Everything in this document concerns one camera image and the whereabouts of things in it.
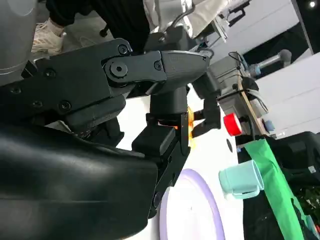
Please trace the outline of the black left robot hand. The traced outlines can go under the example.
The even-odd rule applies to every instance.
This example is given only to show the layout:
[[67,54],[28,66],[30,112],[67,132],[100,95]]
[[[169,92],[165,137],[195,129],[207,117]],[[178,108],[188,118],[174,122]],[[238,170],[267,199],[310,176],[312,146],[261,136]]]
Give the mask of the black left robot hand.
[[[155,32],[149,35],[144,46],[146,51],[191,51],[196,53],[210,52],[209,58],[214,55],[208,48],[203,36],[192,39],[182,26],[169,27],[165,32]],[[197,96],[203,100],[203,109],[195,111],[189,120],[202,121],[194,126],[190,132],[193,138],[199,137],[212,129],[221,128],[221,110],[218,106],[217,97],[221,95],[213,77],[206,71],[201,77],[192,83]]]

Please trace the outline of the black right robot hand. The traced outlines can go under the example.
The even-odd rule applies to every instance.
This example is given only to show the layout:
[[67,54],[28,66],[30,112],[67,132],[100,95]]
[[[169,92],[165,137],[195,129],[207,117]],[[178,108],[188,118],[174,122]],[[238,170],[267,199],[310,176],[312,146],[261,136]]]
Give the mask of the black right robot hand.
[[209,58],[121,38],[36,61],[0,88],[0,237],[120,240],[190,154],[187,86]]

